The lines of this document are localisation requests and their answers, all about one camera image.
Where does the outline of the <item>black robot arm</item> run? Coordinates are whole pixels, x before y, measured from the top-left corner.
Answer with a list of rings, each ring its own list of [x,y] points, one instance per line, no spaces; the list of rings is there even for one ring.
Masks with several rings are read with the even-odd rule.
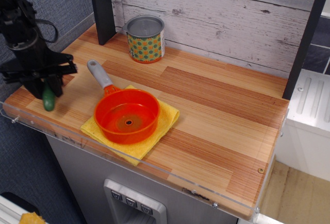
[[[15,58],[1,64],[6,83],[21,83],[37,99],[44,90],[62,95],[63,76],[77,72],[73,56],[48,48],[38,23],[48,24],[35,16],[27,0],[1,0],[1,34]]]

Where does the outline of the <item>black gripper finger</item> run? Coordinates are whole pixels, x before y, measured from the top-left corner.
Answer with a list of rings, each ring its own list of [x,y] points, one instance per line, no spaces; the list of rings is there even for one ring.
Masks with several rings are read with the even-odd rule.
[[[62,78],[59,76],[49,76],[46,81],[56,97],[60,97],[63,94]]]
[[[24,87],[37,99],[42,99],[44,83],[41,79],[24,80]]]

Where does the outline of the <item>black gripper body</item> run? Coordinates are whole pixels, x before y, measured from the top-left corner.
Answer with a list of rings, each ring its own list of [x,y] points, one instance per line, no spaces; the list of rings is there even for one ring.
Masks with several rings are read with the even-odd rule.
[[[72,55],[52,51],[43,41],[5,44],[14,53],[13,59],[1,64],[6,83],[40,79],[62,85],[64,75],[77,73]]]

